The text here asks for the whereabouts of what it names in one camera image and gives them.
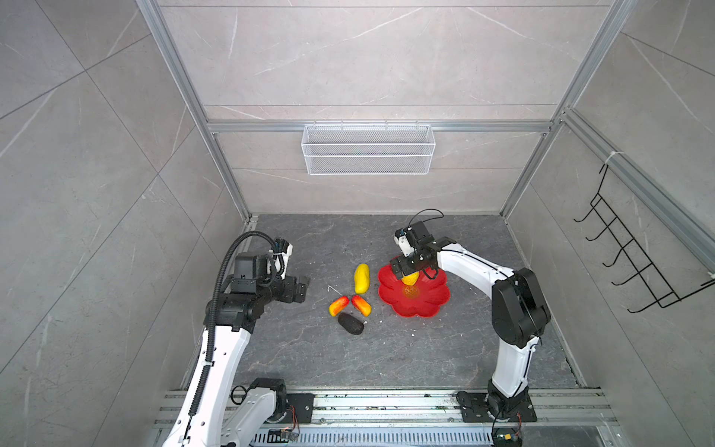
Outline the yellow fake apple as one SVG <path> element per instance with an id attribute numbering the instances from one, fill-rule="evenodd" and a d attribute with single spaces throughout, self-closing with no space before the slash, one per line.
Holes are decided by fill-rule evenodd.
<path id="1" fill-rule="evenodd" d="M 400 281 L 406 286 L 406 287 L 413 287 L 420 279 L 421 273 L 420 272 L 415 272 L 411 275 L 403 277 Z"/>

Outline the red flower-shaped fruit bowl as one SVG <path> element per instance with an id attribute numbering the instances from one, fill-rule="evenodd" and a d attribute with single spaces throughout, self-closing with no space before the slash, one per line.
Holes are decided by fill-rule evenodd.
<path id="1" fill-rule="evenodd" d="M 412 285 L 398 279 L 391 266 L 383 266 L 378 272 L 381 300 L 404 318 L 435 317 L 441 307 L 451 299 L 448 278 L 444 271 L 431 268 L 421 272 Z"/>

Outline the yellow fake mango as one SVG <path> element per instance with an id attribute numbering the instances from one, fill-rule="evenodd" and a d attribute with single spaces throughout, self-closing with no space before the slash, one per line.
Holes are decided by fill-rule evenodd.
<path id="1" fill-rule="evenodd" d="M 367 264 L 359 264 L 354 273 L 355 294 L 363 295 L 371 286 L 371 272 Z"/>

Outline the red-orange fake mango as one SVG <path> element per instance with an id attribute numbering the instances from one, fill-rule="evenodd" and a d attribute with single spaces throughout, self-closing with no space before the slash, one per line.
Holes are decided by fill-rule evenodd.
<path id="1" fill-rule="evenodd" d="M 368 317 L 372 314 L 372 306 L 361 296 L 355 295 L 351 302 L 363 316 Z"/>
<path id="2" fill-rule="evenodd" d="M 349 305 L 350 299 L 347 296 L 342 296 L 330 304 L 329 313 L 332 317 L 337 317 Z"/>

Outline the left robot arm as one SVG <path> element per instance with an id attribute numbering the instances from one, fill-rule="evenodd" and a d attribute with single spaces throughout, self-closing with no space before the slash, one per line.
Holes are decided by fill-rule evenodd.
<path id="1" fill-rule="evenodd" d="M 234 413 L 226 407 L 238 365 L 267 305 L 302 303 L 308 281 L 287 275 L 292 246 L 266 253 L 231 251 L 220 267 L 210 298 L 197 367 L 167 446 L 250 446 L 266 422 L 277 422 L 288 406 L 281 379 L 259 378 Z"/>

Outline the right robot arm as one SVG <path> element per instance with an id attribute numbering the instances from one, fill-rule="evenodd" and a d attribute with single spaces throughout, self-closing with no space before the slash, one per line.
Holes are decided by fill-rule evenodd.
<path id="1" fill-rule="evenodd" d="M 390 261 L 398 279 L 432 269 L 452 273 L 491 299 L 491 316 L 499 337 L 495 372 L 485 398 L 489 414 L 507 421 L 529 397 L 529 372 L 551 313 L 536 274 L 513 270 L 471 253 L 451 238 L 434 238 L 424 222 L 395 232 L 401 255 Z"/>

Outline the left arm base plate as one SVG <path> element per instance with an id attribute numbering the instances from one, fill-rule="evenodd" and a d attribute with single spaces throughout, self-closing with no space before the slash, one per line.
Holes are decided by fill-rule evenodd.
<path id="1" fill-rule="evenodd" d="M 309 424 L 313 418 L 315 398 L 311 393 L 289 393 L 279 402 L 275 413 L 266 423 L 292 426 L 296 420 L 301 426 Z"/>

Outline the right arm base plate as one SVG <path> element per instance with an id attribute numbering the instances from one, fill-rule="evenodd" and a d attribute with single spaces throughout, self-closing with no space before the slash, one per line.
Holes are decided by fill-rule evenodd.
<path id="1" fill-rule="evenodd" d="M 465 423 L 537 421 L 536 410 L 528 389 L 513 398 L 506 398 L 498 391 L 479 393 L 458 391 L 455 397 Z"/>

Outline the aluminium rail frame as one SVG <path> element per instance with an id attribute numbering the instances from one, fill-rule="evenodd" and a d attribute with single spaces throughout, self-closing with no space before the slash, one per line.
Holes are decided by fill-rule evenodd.
<path id="1" fill-rule="evenodd" d="M 599 389 L 538 389 L 529 392 L 537 421 L 465 423 L 450 389 L 300 389 L 316 396 L 309 424 L 264 423 L 250 446 L 521 446 L 546 428 L 586 430 L 588 443 L 626 446 L 625 434 Z M 227 413 L 245 393 L 236 389 Z M 170 391 L 159 404 L 149 445 L 162 446 L 186 393 Z"/>

